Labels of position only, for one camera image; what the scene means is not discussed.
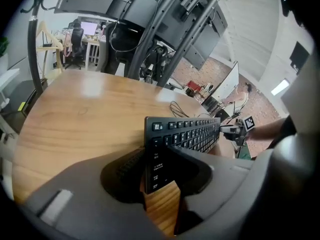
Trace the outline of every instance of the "black chair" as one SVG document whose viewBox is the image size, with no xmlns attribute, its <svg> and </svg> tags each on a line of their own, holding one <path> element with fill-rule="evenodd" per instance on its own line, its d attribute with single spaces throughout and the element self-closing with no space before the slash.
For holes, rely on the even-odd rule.
<svg viewBox="0 0 320 240">
<path fill-rule="evenodd" d="M 71 65 L 75 65 L 81 70 L 81 66 L 84 64 L 84 47 L 82 46 L 81 40 L 84 34 L 84 29 L 81 28 L 79 23 L 74 23 L 73 31 L 71 35 L 71 43 L 72 43 L 72 53 L 70 56 L 66 57 L 69 59 L 68 64 L 65 69 L 70 67 Z"/>
<path fill-rule="evenodd" d="M 116 52 L 110 45 L 110 34 L 115 27 L 115 23 L 109 24 L 105 28 L 106 39 L 106 58 L 100 72 L 114 75 L 117 72 L 119 63 L 124 64 L 124 76 L 128 75 L 128 71 L 131 65 L 132 58 L 135 55 L 136 49 L 128 52 L 121 52 L 124 50 L 130 50 L 137 46 L 140 41 L 142 33 L 130 30 L 126 25 L 118 24 L 113 33 L 112 45 Z"/>
</svg>

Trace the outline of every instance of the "monitor screen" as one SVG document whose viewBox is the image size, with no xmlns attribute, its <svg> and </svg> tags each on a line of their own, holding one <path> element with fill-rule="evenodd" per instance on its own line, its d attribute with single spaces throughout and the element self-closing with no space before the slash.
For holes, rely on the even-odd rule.
<svg viewBox="0 0 320 240">
<path fill-rule="evenodd" d="M 96 33 L 97 23 L 81 22 L 81 28 L 84 30 L 85 35 L 93 36 Z"/>
</svg>

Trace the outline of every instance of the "light fixture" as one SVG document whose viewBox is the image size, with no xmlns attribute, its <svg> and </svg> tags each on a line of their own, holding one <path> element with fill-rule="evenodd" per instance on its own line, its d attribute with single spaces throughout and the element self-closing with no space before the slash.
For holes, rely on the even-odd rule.
<svg viewBox="0 0 320 240">
<path fill-rule="evenodd" d="M 274 88 L 271 93 L 275 96 L 280 93 L 282 90 L 289 86 L 289 82 L 287 79 L 283 79 L 281 83 L 279 83 L 276 88 Z"/>
</svg>

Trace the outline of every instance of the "human arm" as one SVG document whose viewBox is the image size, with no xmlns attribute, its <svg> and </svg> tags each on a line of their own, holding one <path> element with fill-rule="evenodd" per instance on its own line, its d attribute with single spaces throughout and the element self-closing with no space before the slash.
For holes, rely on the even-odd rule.
<svg viewBox="0 0 320 240">
<path fill-rule="evenodd" d="M 228 97 L 228 98 L 224 98 L 222 99 L 223 104 L 226 106 L 228 103 L 233 103 L 236 101 L 242 101 L 245 98 L 245 93 L 244 92 L 240 92 L 237 95 L 233 96 L 233 97 Z"/>
<path fill-rule="evenodd" d="M 280 134 L 281 127 L 285 120 L 285 118 L 281 118 L 272 123 L 253 128 L 247 133 L 246 139 L 251 141 L 273 140 Z"/>
</svg>

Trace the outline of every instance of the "wooden hanger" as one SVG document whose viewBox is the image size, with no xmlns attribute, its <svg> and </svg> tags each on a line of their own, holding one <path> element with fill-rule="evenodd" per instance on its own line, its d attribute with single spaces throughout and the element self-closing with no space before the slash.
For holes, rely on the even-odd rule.
<svg viewBox="0 0 320 240">
<path fill-rule="evenodd" d="M 41 32 L 45 33 L 47 37 L 51 39 L 53 47 L 56 46 L 56 48 L 59 49 L 60 51 L 64 49 L 64 46 L 62 45 L 62 43 L 60 43 L 59 40 L 55 38 L 54 35 L 47 30 L 46 23 L 44 21 L 40 22 L 39 28 L 36 32 L 35 37 L 39 36 Z"/>
</svg>

